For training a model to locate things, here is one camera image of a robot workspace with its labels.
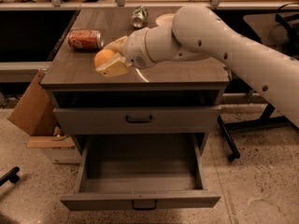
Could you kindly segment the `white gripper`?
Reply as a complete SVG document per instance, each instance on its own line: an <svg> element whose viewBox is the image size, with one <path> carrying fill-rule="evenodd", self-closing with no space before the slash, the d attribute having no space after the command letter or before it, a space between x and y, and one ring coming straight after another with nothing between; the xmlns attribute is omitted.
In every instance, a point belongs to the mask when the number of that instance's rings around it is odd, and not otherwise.
<svg viewBox="0 0 299 224"><path fill-rule="evenodd" d="M148 55L146 48L146 34L149 30L149 28L143 28L134 31L128 37L122 36L105 45L104 49L111 49L116 54L106 63L95 67L95 71L104 77L117 77L129 71L129 63L137 69L154 66L155 62Z"/></svg>

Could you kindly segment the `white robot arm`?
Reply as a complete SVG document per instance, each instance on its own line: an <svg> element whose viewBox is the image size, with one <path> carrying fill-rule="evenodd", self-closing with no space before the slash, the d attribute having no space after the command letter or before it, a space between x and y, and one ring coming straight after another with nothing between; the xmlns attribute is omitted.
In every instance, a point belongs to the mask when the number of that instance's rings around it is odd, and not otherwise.
<svg viewBox="0 0 299 224"><path fill-rule="evenodd" d="M129 67L198 61L212 57L299 126L299 61L231 29L207 7L181 7L173 20L123 36L99 51L95 71L120 76Z"/></svg>

